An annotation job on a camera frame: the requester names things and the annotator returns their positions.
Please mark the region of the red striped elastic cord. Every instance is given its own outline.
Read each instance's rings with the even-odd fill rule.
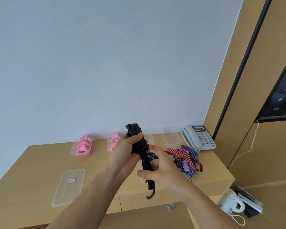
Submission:
[[[185,150],[185,149],[182,149],[181,151],[178,151],[178,150],[175,150],[175,149],[168,148],[166,150],[166,153],[168,155],[174,156],[176,159],[177,158],[181,158],[183,160],[186,160],[188,165],[191,166],[192,169],[194,169],[194,170],[196,170],[198,172],[202,172],[203,171],[202,164],[196,158],[194,158],[193,156],[189,155],[188,151]],[[197,163],[200,166],[200,168],[197,169],[194,166],[194,163]]]

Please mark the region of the black strap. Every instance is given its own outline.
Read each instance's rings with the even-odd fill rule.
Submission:
[[[142,130],[138,124],[128,124],[128,125],[126,125],[126,129],[128,129],[128,133],[127,133],[128,136],[134,136],[134,135],[137,135],[140,132],[142,132]],[[150,164],[151,159],[149,158],[147,151],[148,151],[148,144],[146,143],[144,137],[140,141],[138,141],[132,145],[132,151],[131,152],[136,153],[136,154],[140,154],[143,169],[154,171],[154,168]],[[151,196],[146,196],[147,199],[150,199],[151,197],[153,197],[153,195],[155,194],[155,191],[156,191],[155,181],[146,180],[146,182],[148,182],[147,188],[149,190],[153,190],[153,193]]]

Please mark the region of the wooden desk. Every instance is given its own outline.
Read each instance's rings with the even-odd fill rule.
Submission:
[[[166,149],[160,134],[153,137],[156,145]],[[63,172],[84,168],[85,188],[110,156],[106,145],[106,139],[93,141],[91,154],[87,158],[77,158],[70,154],[72,142],[29,146],[0,180],[0,229],[50,223],[68,206],[52,206]],[[195,173],[193,183],[217,203],[225,189],[233,183],[234,177],[213,151],[200,152],[200,161],[204,171]],[[146,196],[151,192],[137,177],[136,171],[139,169],[140,162],[118,190],[107,213],[179,201],[174,194],[157,183],[155,196],[147,200]]]

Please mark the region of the wooden wall panel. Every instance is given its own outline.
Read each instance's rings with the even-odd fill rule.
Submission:
[[[253,124],[236,157],[251,150]],[[241,186],[286,180],[286,121],[260,123],[253,151],[237,158],[229,171]]]
[[[265,0],[244,0],[219,74],[204,126],[213,135]]]
[[[286,65],[286,0],[272,0],[219,128],[215,153],[228,166]]]

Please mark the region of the white wall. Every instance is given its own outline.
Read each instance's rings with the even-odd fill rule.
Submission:
[[[0,0],[0,178],[29,145],[203,123],[241,3]]]

